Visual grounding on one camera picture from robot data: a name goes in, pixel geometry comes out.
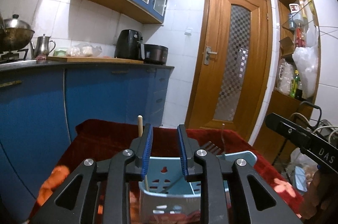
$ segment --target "door handle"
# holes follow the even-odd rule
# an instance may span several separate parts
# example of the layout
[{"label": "door handle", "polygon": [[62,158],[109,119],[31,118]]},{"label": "door handle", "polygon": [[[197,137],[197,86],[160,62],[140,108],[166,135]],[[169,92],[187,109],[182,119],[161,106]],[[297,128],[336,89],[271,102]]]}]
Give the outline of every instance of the door handle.
[{"label": "door handle", "polygon": [[7,83],[2,83],[2,84],[0,84],[0,88],[9,87],[10,85],[21,84],[21,83],[22,83],[21,80],[7,82]]},{"label": "door handle", "polygon": [[206,52],[204,55],[204,64],[209,65],[210,54],[217,55],[217,52],[211,51],[211,47],[206,47]]}]

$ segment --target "pot lid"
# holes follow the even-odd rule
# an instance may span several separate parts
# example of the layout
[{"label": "pot lid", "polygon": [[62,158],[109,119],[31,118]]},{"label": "pot lid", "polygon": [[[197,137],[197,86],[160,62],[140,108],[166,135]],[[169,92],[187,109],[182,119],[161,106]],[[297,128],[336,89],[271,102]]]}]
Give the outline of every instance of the pot lid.
[{"label": "pot lid", "polygon": [[32,30],[30,25],[22,20],[19,20],[19,15],[14,14],[12,18],[5,19],[5,27],[6,28],[23,28],[23,29],[29,29]]}]

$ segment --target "frosted glass panel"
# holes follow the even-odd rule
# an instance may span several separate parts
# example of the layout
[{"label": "frosted glass panel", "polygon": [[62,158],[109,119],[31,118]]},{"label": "frosted glass panel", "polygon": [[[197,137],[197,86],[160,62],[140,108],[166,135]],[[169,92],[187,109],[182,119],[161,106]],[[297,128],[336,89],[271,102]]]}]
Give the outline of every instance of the frosted glass panel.
[{"label": "frosted glass panel", "polygon": [[251,13],[231,5],[230,31],[225,70],[214,119],[232,121],[241,95],[249,52]]}]

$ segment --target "cutting board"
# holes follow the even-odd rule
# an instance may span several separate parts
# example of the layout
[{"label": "cutting board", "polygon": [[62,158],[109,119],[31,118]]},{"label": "cutting board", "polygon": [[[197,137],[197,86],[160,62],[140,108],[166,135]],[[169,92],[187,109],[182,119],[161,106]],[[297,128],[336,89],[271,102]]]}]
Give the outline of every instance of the cutting board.
[{"label": "cutting board", "polygon": [[143,61],[120,59],[120,58],[108,58],[108,57],[71,57],[71,56],[49,56],[47,60],[59,61],[59,62],[110,62],[110,63],[143,63]]}]

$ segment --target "black countertop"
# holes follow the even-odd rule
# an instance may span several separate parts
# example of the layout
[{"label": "black countertop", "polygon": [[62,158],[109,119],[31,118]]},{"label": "black countertop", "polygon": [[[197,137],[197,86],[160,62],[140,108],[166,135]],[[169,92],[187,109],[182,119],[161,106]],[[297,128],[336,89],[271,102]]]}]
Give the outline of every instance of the black countertop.
[{"label": "black countertop", "polygon": [[91,67],[128,67],[128,68],[160,68],[160,69],[173,69],[171,66],[151,65],[147,63],[109,63],[109,62],[58,62],[58,61],[20,61],[13,63],[0,64],[0,73],[13,72],[13,71],[29,71],[39,69],[64,69],[64,68],[91,68]]}]

